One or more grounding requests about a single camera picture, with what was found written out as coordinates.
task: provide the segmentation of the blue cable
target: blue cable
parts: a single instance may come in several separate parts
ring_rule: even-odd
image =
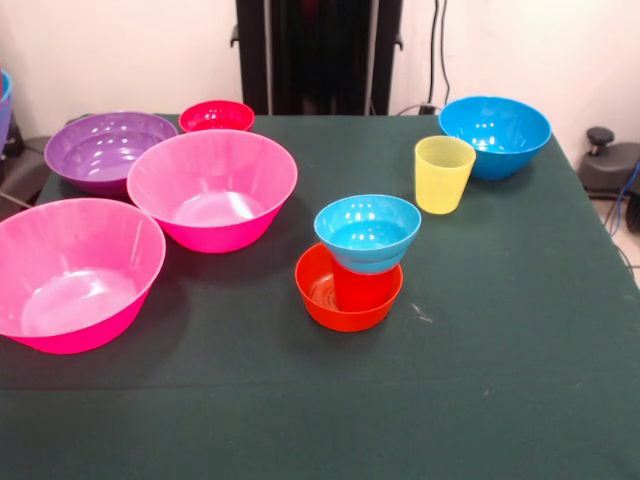
[[[638,177],[639,173],[640,173],[640,160],[636,162],[636,165],[633,169],[633,172],[631,173],[631,176],[629,177],[629,180],[627,181],[627,183],[625,183],[624,187],[622,187],[622,190],[620,190],[620,193],[616,198],[617,219],[616,219],[615,227],[613,228],[613,230],[609,232],[612,237],[616,233],[618,233],[618,230],[620,229],[620,223],[622,222],[622,199],[624,198],[624,194],[627,193],[627,191],[631,188],[631,186],[633,185],[633,182],[636,181],[636,178]]]

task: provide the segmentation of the small blue bowl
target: small blue bowl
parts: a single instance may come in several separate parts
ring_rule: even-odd
[[[484,180],[513,175],[551,138],[551,124],[544,115],[508,98],[462,98],[447,105],[438,121],[446,135],[475,149],[471,175]]]
[[[421,222],[420,211],[406,200],[356,195],[324,207],[313,226],[343,267],[357,273],[382,273],[400,263]]]
[[[13,80],[2,70],[2,95],[0,95],[0,153],[7,141],[9,123],[11,121],[11,105],[13,96]]]

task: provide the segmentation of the orange bowl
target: orange bowl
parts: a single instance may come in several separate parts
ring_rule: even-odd
[[[402,289],[402,267],[392,270],[392,288],[380,305],[345,312],[336,305],[331,252],[317,243],[302,254],[295,269],[296,285],[309,315],[320,325],[338,332],[361,332],[382,322]]]

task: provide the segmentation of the small red bowl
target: small red bowl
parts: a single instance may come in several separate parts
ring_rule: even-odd
[[[249,131],[255,119],[253,110],[244,103],[210,100],[187,108],[178,123],[184,132],[218,128]]]
[[[360,332],[372,328],[387,316],[402,289],[402,267],[393,272],[392,288],[383,303],[370,310],[345,312],[336,305],[331,253],[316,243],[302,254],[295,269],[296,285],[309,315],[320,325],[338,332]]]

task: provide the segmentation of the cup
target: cup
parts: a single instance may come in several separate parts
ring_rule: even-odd
[[[394,293],[398,266],[382,273],[357,273],[331,256],[336,305],[343,312],[364,312],[383,305]]]
[[[460,203],[476,152],[455,137],[427,137],[415,146],[416,203],[428,213],[451,213]]]

